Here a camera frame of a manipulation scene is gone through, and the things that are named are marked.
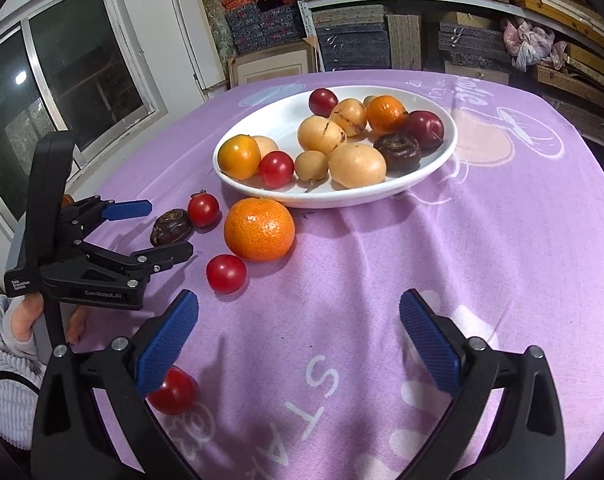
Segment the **person's left hand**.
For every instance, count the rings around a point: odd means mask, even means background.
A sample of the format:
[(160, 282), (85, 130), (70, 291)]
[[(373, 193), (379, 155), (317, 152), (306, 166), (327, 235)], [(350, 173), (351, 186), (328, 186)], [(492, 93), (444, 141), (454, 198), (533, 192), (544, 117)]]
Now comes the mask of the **person's left hand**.
[[(39, 292), (24, 296), (10, 319), (11, 333), (16, 341), (25, 342), (31, 338), (32, 327), (42, 316), (43, 310), (44, 299)], [(67, 341), (71, 344), (77, 344), (81, 340), (88, 315), (89, 308), (85, 306), (77, 306), (71, 313), (66, 331)]]

